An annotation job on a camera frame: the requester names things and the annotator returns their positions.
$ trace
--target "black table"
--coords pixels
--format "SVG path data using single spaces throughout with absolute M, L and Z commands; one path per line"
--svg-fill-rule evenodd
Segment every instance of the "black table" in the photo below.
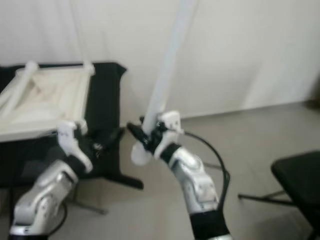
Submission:
M 40 64 L 41 68 L 74 66 L 79 64 Z M 12 80 L 15 71 L 23 65 L 0 67 L 0 91 Z M 114 62 L 94 63 L 95 75 L 91 77 L 85 120 L 89 132 L 103 129 L 110 134 L 120 124 L 120 80 L 126 69 Z M 0 188 L 9 188 L 19 165 L 20 175 L 14 186 L 31 185 L 39 174 L 59 155 L 61 149 L 55 136 L 41 140 L 21 140 L 0 143 Z M 136 189 L 143 183 L 136 178 L 123 175 L 119 166 L 119 143 L 109 150 L 100 161 L 95 161 L 93 171 L 85 179 L 105 178 Z

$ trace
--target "tiled floor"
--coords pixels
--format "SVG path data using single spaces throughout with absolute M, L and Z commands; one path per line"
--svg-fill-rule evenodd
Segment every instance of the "tiled floor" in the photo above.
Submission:
M 183 128 L 209 140 L 231 173 L 224 213 L 235 240 L 304 240 L 310 226 L 292 207 L 238 200 L 237 194 L 263 195 L 280 190 L 270 171 L 280 157 L 319 149 L 320 113 L 301 104 L 192 118 Z M 139 167 L 130 161 L 134 140 L 121 142 L 123 173 L 141 178 L 143 191 L 105 180 L 84 181 L 79 199 L 108 208 L 105 216 L 70 207 L 63 228 L 52 240 L 192 240 L 192 230 L 177 181 L 163 162 Z M 205 162 L 216 162 L 204 146 L 183 137 L 181 142 Z M 221 174 L 215 184 L 221 189 Z M 6 239 L 6 217 L 0 219 L 0 239 Z

